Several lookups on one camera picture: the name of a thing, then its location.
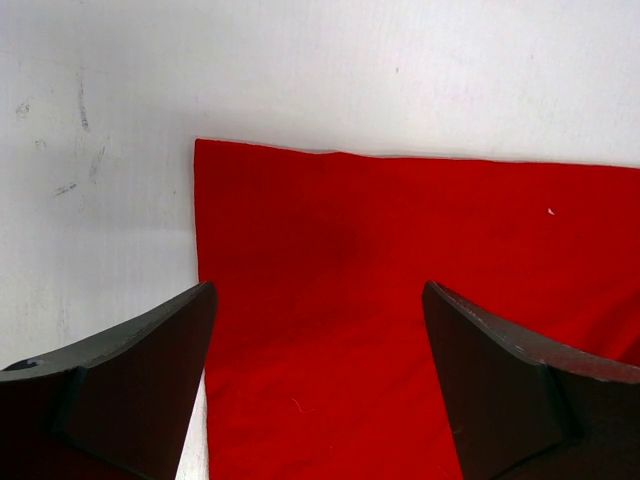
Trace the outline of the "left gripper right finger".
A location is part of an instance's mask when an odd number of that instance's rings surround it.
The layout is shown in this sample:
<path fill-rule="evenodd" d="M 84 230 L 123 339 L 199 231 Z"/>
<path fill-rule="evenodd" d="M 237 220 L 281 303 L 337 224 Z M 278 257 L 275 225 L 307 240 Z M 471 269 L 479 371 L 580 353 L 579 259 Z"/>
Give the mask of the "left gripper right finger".
<path fill-rule="evenodd" d="M 551 340 L 435 282 L 422 303 L 464 478 L 638 478 L 638 367 Z"/>

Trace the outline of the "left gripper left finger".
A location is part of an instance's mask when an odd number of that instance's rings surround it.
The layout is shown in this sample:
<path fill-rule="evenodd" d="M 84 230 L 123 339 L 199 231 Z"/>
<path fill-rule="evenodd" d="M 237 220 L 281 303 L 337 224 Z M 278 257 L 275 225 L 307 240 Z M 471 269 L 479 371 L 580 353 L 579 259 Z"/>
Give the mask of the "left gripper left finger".
<path fill-rule="evenodd" d="M 2 369 L 2 478 L 175 478 L 217 304 L 200 283 Z"/>

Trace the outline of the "red t shirt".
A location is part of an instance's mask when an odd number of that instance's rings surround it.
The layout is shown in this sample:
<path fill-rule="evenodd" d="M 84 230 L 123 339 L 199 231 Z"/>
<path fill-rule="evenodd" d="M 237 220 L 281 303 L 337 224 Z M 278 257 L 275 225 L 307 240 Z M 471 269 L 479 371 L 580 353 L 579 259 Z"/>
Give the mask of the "red t shirt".
<path fill-rule="evenodd" d="M 457 479 L 428 281 L 639 360 L 639 173 L 195 144 L 214 479 Z"/>

